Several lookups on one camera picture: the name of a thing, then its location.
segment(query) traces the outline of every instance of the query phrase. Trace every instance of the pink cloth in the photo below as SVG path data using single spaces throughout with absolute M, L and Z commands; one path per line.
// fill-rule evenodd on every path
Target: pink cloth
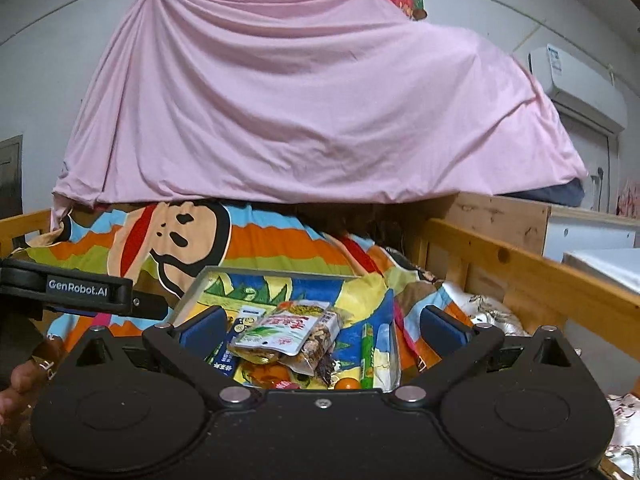
M 586 175 L 540 85 L 469 30 L 388 0 L 137 0 L 54 192 L 390 203 Z

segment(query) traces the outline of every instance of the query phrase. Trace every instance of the cartoon face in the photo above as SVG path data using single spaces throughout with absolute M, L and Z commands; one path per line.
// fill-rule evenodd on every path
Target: cartoon face
M 181 298 L 205 266 L 224 259 L 230 235 L 229 213 L 214 200 L 146 206 L 116 233 L 108 271 L 135 282 L 150 255 L 162 286 Z

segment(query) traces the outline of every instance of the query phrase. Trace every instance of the door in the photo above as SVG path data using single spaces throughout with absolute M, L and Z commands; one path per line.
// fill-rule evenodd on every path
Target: door
M 0 219 L 22 214 L 22 136 L 0 141 Z

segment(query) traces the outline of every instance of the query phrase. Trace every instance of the screw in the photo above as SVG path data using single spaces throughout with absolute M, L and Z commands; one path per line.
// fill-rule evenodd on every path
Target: screw
M 326 410 L 331 405 L 331 401 L 329 399 L 318 399 L 314 404 L 321 410 Z
M 251 392 L 242 386 L 228 386 L 220 391 L 220 399 L 229 404 L 240 404 L 251 398 Z
M 420 386 L 400 386 L 395 392 L 394 395 L 400 399 L 404 400 L 404 402 L 418 402 L 419 400 L 423 400 L 424 397 L 427 396 L 427 392 L 425 392 Z

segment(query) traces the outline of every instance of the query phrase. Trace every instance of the white air conditioner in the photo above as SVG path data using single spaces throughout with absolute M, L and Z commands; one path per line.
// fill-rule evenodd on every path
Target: white air conditioner
M 623 95 L 575 57 L 548 44 L 529 54 L 529 69 L 558 111 L 607 135 L 626 129 Z

